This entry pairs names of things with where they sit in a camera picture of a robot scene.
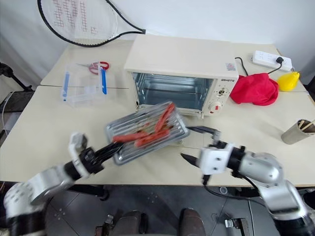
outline sticker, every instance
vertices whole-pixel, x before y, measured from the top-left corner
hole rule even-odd
[[[230,70],[236,70],[235,65],[233,63],[226,63],[226,70],[230,71]]]

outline toaster oven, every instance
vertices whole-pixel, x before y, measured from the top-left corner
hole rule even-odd
[[[230,42],[138,35],[125,63],[137,109],[173,101],[200,117],[224,107],[238,72]]]

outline sausage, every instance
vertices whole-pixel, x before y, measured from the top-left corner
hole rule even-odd
[[[135,134],[126,134],[126,135],[116,135],[113,137],[113,142],[126,143],[130,141],[135,141],[137,139],[148,136],[147,132],[141,131]]]
[[[163,112],[161,117],[159,118],[156,126],[154,127],[155,132],[158,132],[162,129],[164,123],[169,118],[169,116],[171,115],[171,113],[173,112],[174,109],[175,109],[174,103],[171,103],[167,106],[167,108],[165,109],[165,111]]]
[[[141,139],[138,139],[134,142],[134,146],[136,148],[140,147],[140,146],[143,146],[145,144],[148,144],[148,143],[151,143],[155,140],[158,140],[160,138],[163,138],[165,136],[169,135],[169,129],[165,129],[165,130],[160,130],[158,131],[157,133],[154,133],[154,134],[151,134],[147,137],[144,137],[144,138],[141,138]]]

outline table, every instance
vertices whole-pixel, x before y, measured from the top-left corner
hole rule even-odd
[[[0,179],[26,181],[46,168],[70,161],[67,145],[74,131],[85,133],[88,145],[95,150],[102,148],[107,144],[105,125],[133,111],[130,89],[110,88],[106,98],[93,106],[72,108],[61,101],[59,87],[39,86],[0,148]],[[280,140],[281,133],[301,117],[315,117],[315,106],[308,95],[283,92],[270,106],[236,105],[229,99],[220,116],[185,119],[187,125],[195,123],[219,129],[221,139],[226,142],[275,155],[283,164],[285,177],[296,186],[314,186],[314,137],[295,145]],[[192,133],[190,140],[184,140],[189,147],[168,146],[123,166],[108,160],[104,163],[105,170],[78,183],[200,185],[201,171],[179,153],[197,156],[198,148],[208,144],[209,138]],[[210,184],[249,186],[246,181],[231,177],[229,171],[213,176]]]
[[[107,45],[97,48],[83,48],[69,45],[61,55],[53,69],[41,81],[44,86],[63,86],[64,68],[68,63],[91,62],[105,60],[110,63],[111,67],[106,71],[106,86],[108,88],[130,88],[130,81],[123,72],[123,67],[127,59],[129,50],[133,41],[131,40],[115,40]],[[249,74],[269,72],[273,69],[252,63],[251,56],[254,51],[260,50],[272,54],[279,54],[277,48],[273,44],[248,44],[233,43],[234,55],[241,57],[244,66]],[[237,59],[237,69],[240,75],[245,75],[240,61]],[[270,78],[277,80],[279,76],[285,74],[284,71],[275,71],[270,74]],[[299,81],[297,87],[293,91],[306,91],[302,83]]]

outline oven tray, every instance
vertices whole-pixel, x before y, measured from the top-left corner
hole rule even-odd
[[[170,103],[171,102],[166,102],[154,105],[107,124],[105,133],[108,142],[112,142],[112,138],[115,135],[132,134],[140,130],[152,133],[159,117]],[[155,140],[142,147],[135,147],[134,142],[126,143],[120,152],[114,155],[115,163],[117,165],[123,165],[139,156],[163,148],[189,135],[189,130],[186,128],[177,108],[169,117],[167,126],[171,127],[170,134],[167,137]]]

